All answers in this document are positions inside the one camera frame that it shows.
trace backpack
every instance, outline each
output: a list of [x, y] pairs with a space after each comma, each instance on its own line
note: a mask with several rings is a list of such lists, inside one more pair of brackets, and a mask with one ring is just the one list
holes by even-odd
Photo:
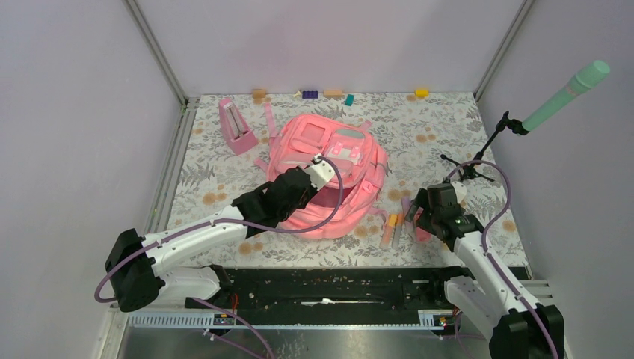
[[[331, 159], [343, 178], [344, 200], [337, 214], [323, 227], [299, 236], [306, 239], [333, 239], [350, 233], [367, 213], [381, 214], [372, 207], [378, 199], [388, 171], [387, 154], [366, 129], [345, 125], [318, 114], [300, 114], [292, 118], [278, 133], [273, 121], [271, 105], [265, 104], [269, 132], [271, 161], [267, 165], [257, 159], [256, 164], [273, 181], [289, 168], [305, 165], [317, 153]], [[307, 204], [297, 209], [280, 227], [297, 230], [308, 228], [326, 219], [339, 198], [339, 183], [334, 177]]]

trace mint green tube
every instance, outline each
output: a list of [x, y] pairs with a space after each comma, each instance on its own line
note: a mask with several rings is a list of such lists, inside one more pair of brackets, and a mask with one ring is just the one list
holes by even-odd
[[603, 61], [595, 61], [576, 73], [564, 88], [550, 97], [537, 111], [523, 122], [526, 131], [532, 131], [561, 110], [578, 95], [588, 92], [597, 86], [610, 73], [610, 66]]

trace white wall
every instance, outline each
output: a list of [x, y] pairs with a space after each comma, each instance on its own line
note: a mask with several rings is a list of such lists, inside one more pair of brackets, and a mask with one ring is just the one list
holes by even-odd
[[179, 106], [121, 1], [2, 1], [0, 49], [0, 357], [88, 358]]
[[139, 0], [189, 96], [472, 91], [522, 0]]
[[553, 287], [575, 359], [634, 350], [632, 19], [630, 0], [537, 1], [480, 104], [492, 132], [504, 110], [526, 118], [587, 63], [612, 68], [533, 133], [502, 133], [493, 145], [513, 182], [529, 262]]

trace floral tablecloth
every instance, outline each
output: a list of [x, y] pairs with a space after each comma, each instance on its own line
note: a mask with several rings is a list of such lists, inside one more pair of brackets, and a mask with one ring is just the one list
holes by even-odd
[[[253, 164], [268, 161], [268, 131], [264, 105], [251, 95], [229, 96], [259, 138], [259, 144], [241, 156], [231, 152], [218, 125], [218, 102], [227, 96], [200, 99], [185, 162], [176, 190], [168, 228], [194, 221], [226, 206], [240, 194], [265, 182]], [[316, 113], [358, 126], [372, 121], [369, 131], [387, 151], [390, 172], [376, 206], [390, 213], [401, 210], [401, 197], [418, 188], [437, 184], [453, 168], [440, 160], [446, 153], [459, 162], [472, 158], [487, 140], [478, 107], [471, 93], [431, 93], [415, 99], [407, 93], [355, 94], [354, 104], [342, 99], [301, 99], [291, 94], [270, 95], [277, 128], [302, 113]], [[484, 159], [493, 160], [491, 153]], [[492, 168], [479, 168], [496, 179], [466, 182], [462, 205], [486, 224], [504, 205], [506, 195]], [[333, 267], [333, 266], [451, 266], [461, 261], [437, 238], [418, 242], [403, 235], [397, 250], [379, 248], [383, 220], [368, 215], [356, 229], [339, 239], [305, 240], [277, 233], [262, 233], [225, 244], [183, 263], [186, 266]], [[527, 264], [513, 215], [509, 212], [490, 231], [490, 240], [504, 263]]]

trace table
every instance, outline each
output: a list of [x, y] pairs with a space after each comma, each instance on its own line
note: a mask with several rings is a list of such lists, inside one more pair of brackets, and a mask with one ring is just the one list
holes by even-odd
[[[259, 144], [236, 156], [226, 145], [218, 125], [218, 102], [232, 98], [259, 138]], [[352, 106], [342, 99], [301, 99], [291, 94], [269, 95], [280, 129], [302, 113], [316, 113], [359, 126], [372, 121], [369, 131], [389, 156], [390, 171], [379, 201], [390, 213], [401, 210], [402, 196], [415, 196], [420, 187], [438, 184], [453, 168], [442, 153], [466, 161], [478, 152], [487, 135], [471, 93], [431, 93], [415, 99], [408, 93], [362, 93]], [[188, 142], [168, 228], [194, 221], [226, 206], [240, 194], [266, 181], [253, 164], [257, 157], [268, 161], [268, 130], [264, 105], [251, 95], [204, 95], [200, 98]], [[493, 161], [491, 152], [484, 156]], [[496, 180], [466, 182], [468, 194], [462, 205], [486, 224], [504, 205], [505, 190], [493, 168], [481, 171]], [[461, 261], [435, 237], [418, 242], [402, 236], [397, 250], [379, 248], [383, 220], [367, 215], [352, 233], [339, 239], [306, 240], [295, 236], [262, 233], [241, 242], [214, 248], [183, 263], [184, 266], [228, 267], [440, 267]], [[508, 266], [527, 266], [513, 215], [507, 212], [490, 231], [493, 248]]]

